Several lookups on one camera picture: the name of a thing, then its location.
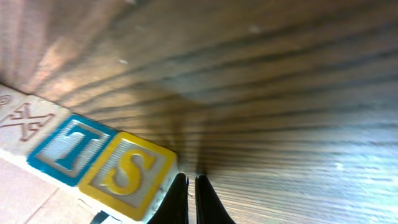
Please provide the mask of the white block teal side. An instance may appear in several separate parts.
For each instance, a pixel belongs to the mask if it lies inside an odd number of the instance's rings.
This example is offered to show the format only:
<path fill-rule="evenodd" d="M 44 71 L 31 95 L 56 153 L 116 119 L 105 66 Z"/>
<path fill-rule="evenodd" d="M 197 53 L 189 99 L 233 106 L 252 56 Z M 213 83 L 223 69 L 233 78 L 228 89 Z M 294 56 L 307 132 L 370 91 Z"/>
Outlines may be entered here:
<path fill-rule="evenodd" d="M 117 131 L 78 114 L 71 114 L 27 157 L 28 165 L 75 187 Z"/>

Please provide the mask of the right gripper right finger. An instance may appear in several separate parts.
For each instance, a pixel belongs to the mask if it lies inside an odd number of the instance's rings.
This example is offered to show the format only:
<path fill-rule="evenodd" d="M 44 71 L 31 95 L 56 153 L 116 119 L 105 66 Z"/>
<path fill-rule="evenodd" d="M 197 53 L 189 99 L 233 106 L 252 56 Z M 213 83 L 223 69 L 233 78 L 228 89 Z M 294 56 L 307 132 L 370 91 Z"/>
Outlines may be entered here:
<path fill-rule="evenodd" d="M 195 178 L 195 203 L 197 224 L 235 224 L 205 175 Z"/>

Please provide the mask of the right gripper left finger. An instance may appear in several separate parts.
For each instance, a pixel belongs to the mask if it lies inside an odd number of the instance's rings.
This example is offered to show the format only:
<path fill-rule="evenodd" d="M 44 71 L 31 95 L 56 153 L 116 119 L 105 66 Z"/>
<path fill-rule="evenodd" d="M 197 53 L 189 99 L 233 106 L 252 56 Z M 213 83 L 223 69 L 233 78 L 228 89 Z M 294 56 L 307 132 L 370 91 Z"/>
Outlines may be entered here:
<path fill-rule="evenodd" d="M 187 176 L 177 174 L 159 209 L 147 224 L 189 224 L 188 186 Z"/>

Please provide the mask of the white block green side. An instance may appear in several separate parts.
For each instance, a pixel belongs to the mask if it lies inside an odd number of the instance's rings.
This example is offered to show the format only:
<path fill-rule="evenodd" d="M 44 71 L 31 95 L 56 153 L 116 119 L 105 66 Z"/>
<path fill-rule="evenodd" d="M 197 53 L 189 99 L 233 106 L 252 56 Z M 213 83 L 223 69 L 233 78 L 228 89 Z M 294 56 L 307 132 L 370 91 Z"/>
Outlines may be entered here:
<path fill-rule="evenodd" d="M 51 101 L 1 85 L 1 152 L 26 156 L 70 115 Z"/>

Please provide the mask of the yellow block letter G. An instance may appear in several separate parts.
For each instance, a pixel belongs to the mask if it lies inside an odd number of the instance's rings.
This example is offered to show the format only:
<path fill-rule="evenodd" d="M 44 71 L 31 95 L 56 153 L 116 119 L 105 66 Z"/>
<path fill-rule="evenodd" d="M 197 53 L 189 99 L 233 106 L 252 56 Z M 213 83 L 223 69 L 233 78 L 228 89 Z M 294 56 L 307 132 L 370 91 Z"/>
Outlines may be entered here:
<path fill-rule="evenodd" d="M 78 188 L 112 214 L 147 223 L 177 174 L 176 153 L 120 132 L 89 168 Z"/>

